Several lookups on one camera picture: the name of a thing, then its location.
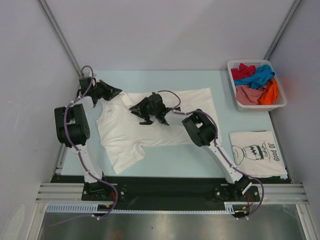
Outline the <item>white robot print t-shirt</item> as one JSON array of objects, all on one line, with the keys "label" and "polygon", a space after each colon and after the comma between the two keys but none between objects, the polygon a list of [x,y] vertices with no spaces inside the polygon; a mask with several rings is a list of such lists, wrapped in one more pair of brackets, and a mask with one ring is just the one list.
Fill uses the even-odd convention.
[{"label": "white robot print t-shirt", "polygon": [[[100,144],[116,174],[120,174],[145,157],[143,147],[191,145],[193,142],[182,125],[164,125],[157,120],[141,125],[141,119],[132,114],[130,107],[150,93],[121,92],[110,101],[99,101],[102,112],[97,119]],[[167,107],[180,104],[181,111],[200,109],[215,121],[218,119],[210,88],[160,93]]]}]

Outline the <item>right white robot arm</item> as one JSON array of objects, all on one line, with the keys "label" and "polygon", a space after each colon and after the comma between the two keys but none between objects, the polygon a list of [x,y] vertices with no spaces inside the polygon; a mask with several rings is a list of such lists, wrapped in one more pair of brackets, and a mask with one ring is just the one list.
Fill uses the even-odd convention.
[{"label": "right white robot arm", "polygon": [[160,124],[166,126],[183,126],[191,141],[198,147],[203,148],[213,158],[230,184],[230,194],[237,200],[242,201],[249,194],[252,186],[247,174],[243,173],[232,163],[231,158],[222,147],[219,139],[218,126],[214,119],[203,110],[197,108],[192,111],[182,111],[180,97],[171,92],[177,99],[178,104],[172,107],[165,105],[159,92],[152,92],[138,103],[129,108],[129,111],[143,119],[141,125],[151,125],[154,117]]}]

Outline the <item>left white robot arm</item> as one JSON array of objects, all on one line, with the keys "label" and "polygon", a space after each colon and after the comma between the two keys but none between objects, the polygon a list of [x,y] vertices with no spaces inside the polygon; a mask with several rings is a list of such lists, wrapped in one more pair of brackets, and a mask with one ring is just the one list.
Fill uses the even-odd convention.
[{"label": "left white robot arm", "polygon": [[67,106],[54,109],[55,128],[58,141],[70,148],[84,172],[84,182],[95,184],[93,194],[100,200],[110,196],[111,188],[104,184],[104,173],[93,159],[88,140],[91,136],[87,115],[96,106],[98,100],[110,101],[122,90],[113,87],[95,77],[79,78],[77,97]]}]

